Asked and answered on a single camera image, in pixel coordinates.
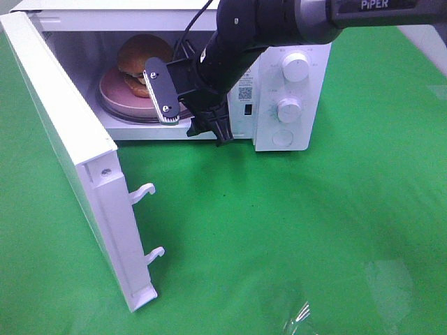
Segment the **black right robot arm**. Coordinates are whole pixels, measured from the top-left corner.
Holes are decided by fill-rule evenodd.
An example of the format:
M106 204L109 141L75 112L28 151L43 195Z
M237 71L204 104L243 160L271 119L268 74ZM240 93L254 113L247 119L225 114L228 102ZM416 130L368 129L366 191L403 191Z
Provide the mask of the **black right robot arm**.
M190 57L168 64L179 101L192 113L186 132L233 139L226 96L269 47L325 45L348 27L430 24L446 39L445 1L220 1L217 29Z

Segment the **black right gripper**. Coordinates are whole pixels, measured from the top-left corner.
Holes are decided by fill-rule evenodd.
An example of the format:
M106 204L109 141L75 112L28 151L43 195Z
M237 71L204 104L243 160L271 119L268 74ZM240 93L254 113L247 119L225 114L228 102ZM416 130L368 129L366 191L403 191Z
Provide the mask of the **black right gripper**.
M192 112L188 137L212 131L216 146L233 140L227 94L233 87L233 71L222 61L184 58L167 64L179 100Z

